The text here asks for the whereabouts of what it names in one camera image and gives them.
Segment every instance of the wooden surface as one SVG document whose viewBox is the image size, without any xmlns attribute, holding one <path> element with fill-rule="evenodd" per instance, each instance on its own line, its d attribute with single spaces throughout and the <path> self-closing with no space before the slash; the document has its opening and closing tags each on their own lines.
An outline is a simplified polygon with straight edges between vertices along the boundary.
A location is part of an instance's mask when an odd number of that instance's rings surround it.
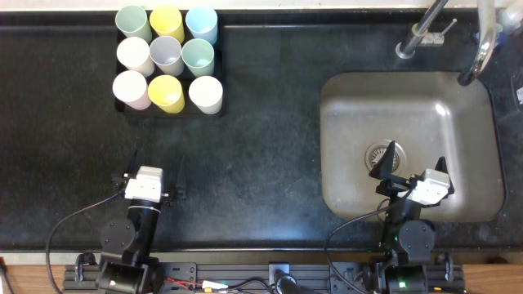
<svg viewBox="0 0 523 294">
<path fill-rule="evenodd" d="M 56 283 L 61 287 L 65 267 L 53 265 Z M 12 265 L 8 267 L 15 294 L 54 294 L 44 265 Z M 523 293 L 523 265 L 465 265 L 469 294 Z M 2 281 L 3 291 L 8 294 Z"/>
</svg>

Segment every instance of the sink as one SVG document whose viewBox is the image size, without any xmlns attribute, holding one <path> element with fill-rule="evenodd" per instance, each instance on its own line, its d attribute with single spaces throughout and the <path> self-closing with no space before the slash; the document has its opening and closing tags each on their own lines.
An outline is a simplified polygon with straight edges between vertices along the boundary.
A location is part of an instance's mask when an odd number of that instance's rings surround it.
<svg viewBox="0 0 523 294">
<path fill-rule="evenodd" d="M 434 168 L 445 156 L 455 193 L 422 210 L 432 221 L 496 217 L 505 200 L 489 93 L 481 82 L 460 86 L 457 73 L 342 73 L 321 91 L 324 200 L 350 219 L 385 199 L 368 176 L 391 140 L 394 173 L 404 178 Z"/>
</svg>

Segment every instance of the faucet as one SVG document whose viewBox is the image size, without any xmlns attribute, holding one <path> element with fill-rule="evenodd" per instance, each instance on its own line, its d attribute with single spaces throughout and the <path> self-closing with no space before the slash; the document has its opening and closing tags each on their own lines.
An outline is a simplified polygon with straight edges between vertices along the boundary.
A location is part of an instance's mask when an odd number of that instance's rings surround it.
<svg viewBox="0 0 523 294">
<path fill-rule="evenodd" d="M 428 28 L 434 19 L 443 10 L 449 0 L 435 0 L 419 23 L 412 26 L 404 42 L 396 46 L 396 54 L 403 59 L 414 56 L 416 47 L 441 46 L 445 33 L 455 24 L 453 20 L 442 33 L 428 33 Z M 494 44 L 496 42 L 496 12 L 493 0 L 477 0 L 477 13 L 480 21 L 480 41 L 476 57 L 469 70 L 463 71 L 458 76 L 458 83 L 462 86 L 470 84 L 489 62 Z"/>
</svg>

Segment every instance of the white cup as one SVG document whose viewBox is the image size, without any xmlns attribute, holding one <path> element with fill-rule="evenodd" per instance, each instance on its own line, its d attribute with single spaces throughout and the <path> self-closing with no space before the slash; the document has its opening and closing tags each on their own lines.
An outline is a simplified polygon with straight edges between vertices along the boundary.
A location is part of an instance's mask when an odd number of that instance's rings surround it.
<svg viewBox="0 0 523 294">
<path fill-rule="evenodd" d="M 151 104 L 147 95 L 147 81 L 141 73 L 134 70 L 126 70 L 114 79 L 113 93 L 116 98 L 136 110 L 146 109 Z"/>
<path fill-rule="evenodd" d="M 218 40 L 218 15 L 209 7 L 196 7 L 187 12 L 187 28 L 195 38 L 201 38 L 211 45 Z"/>
<path fill-rule="evenodd" d="M 132 5 L 120 9 L 114 22 L 126 37 L 142 38 L 148 43 L 153 39 L 147 13 L 139 6 Z"/>
<path fill-rule="evenodd" d="M 214 77 L 196 78 L 189 86 L 189 98 L 204 114 L 216 114 L 221 109 L 223 87 Z"/>
<path fill-rule="evenodd" d="M 183 72 L 181 45 L 175 38 L 170 36 L 156 38 L 150 44 L 149 54 L 150 58 L 164 73 L 176 77 Z"/>
<path fill-rule="evenodd" d="M 214 73 L 214 48 L 203 39 L 192 39 L 181 49 L 181 58 L 195 77 Z"/>
<path fill-rule="evenodd" d="M 154 72 L 154 63 L 149 57 L 149 45 L 138 37 L 123 40 L 116 50 L 116 57 L 122 65 L 130 70 L 149 77 Z"/>
</svg>

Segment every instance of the cup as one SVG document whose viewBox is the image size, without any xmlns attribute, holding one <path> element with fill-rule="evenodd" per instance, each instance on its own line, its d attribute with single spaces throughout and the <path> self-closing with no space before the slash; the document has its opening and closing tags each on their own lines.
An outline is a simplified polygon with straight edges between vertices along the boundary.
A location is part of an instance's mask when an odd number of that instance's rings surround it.
<svg viewBox="0 0 523 294">
<path fill-rule="evenodd" d="M 136 110 L 146 109 L 150 105 L 147 81 L 141 73 L 134 70 L 126 70 L 114 79 L 113 93 L 116 98 Z"/>
<path fill-rule="evenodd" d="M 176 7 L 158 7 L 150 14 L 150 25 L 159 36 L 171 36 L 183 43 L 181 13 Z"/>
<path fill-rule="evenodd" d="M 196 7 L 186 15 L 186 24 L 193 37 L 201 38 L 211 45 L 218 39 L 218 15 L 209 7 Z"/>
<path fill-rule="evenodd" d="M 184 65 L 181 59 L 181 45 L 173 37 L 163 36 L 156 38 L 150 44 L 150 59 L 166 74 L 177 76 L 183 72 Z"/>
<path fill-rule="evenodd" d="M 114 18 L 116 26 L 127 37 L 138 37 L 150 42 L 153 34 L 150 31 L 147 13 L 139 6 L 128 6 L 120 9 Z"/>
<path fill-rule="evenodd" d="M 192 39 L 181 49 L 181 58 L 195 77 L 214 73 L 214 48 L 203 39 Z"/>
<path fill-rule="evenodd" d="M 204 114 L 216 114 L 221 109 L 223 87 L 214 77 L 196 78 L 189 86 L 189 98 Z"/>
<path fill-rule="evenodd" d="M 149 57 L 149 45 L 138 37 L 123 40 L 116 50 L 116 57 L 122 65 L 130 70 L 149 77 L 154 72 L 154 63 Z"/>
<path fill-rule="evenodd" d="M 168 114 L 177 114 L 186 105 L 178 79 L 170 75 L 156 77 L 149 84 L 150 99 Z"/>
</svg>

